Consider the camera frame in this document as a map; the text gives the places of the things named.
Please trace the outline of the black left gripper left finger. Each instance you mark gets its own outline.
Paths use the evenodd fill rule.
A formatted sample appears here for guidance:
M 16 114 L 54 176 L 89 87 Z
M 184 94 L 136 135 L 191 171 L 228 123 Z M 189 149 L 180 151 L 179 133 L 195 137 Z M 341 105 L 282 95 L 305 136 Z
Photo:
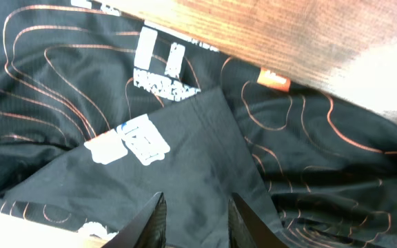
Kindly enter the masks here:
M 165 248 L 167 205 L 157 192 L 143 209 L 102 248 Z

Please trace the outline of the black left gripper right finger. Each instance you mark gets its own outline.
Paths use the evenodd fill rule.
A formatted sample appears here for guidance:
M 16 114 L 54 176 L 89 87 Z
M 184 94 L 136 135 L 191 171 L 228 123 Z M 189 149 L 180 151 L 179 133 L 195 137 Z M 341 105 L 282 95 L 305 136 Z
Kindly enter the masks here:
M 237 193 L 228 203 L 229 248 L 287 248 Z

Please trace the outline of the black shirt with orange lines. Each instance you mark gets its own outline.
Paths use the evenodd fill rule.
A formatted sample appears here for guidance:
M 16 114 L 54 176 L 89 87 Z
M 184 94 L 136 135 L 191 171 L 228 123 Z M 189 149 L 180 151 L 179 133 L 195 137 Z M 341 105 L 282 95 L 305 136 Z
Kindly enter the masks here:
M 239 194 L 290 247 L 397 247 L 397 125 L 90 1 L 0 1 L 0 213 L 226 247 Z

